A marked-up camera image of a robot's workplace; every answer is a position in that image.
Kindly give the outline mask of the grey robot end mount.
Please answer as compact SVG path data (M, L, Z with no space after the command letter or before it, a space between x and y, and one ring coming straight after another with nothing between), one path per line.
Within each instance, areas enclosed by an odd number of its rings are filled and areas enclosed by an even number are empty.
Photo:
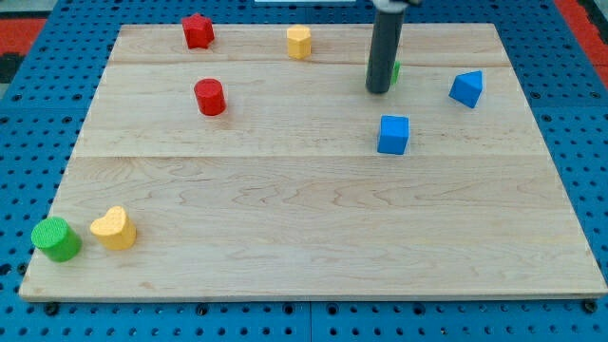
M418 7L422 0L371 0L380 11L404 11L407 7Z

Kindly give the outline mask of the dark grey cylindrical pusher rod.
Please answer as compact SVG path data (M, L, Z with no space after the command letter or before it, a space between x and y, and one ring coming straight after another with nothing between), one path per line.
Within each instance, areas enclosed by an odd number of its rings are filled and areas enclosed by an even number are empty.
M369 93L384 94L390 89L404 17L403 10L395 13L376 11L366 74Z

